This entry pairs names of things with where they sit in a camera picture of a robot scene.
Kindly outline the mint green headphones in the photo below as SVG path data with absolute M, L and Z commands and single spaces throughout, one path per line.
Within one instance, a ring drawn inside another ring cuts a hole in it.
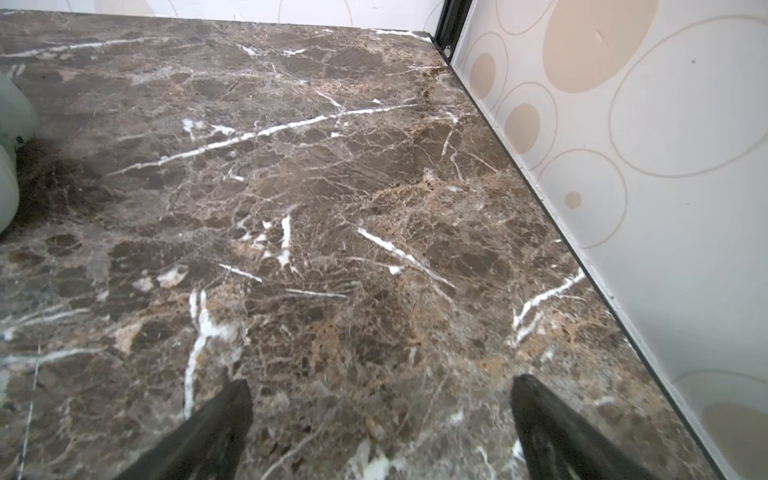
M 4 231 L 14 219 L 20 203 L 17 151 L 34 136 L 38 127 L 35 109 L 5 74 L 1 74 L 1 218 Z

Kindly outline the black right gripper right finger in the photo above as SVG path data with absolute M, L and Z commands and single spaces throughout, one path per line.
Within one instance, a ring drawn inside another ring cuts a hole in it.
M 514 378 L 510 406 L 532 479 L 655 478 L 533 375 Z

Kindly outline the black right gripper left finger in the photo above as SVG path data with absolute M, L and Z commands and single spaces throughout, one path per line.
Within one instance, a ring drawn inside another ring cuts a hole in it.
M 248 383 L 233 380 L 119 479 L 233 479 L 253 423 Z

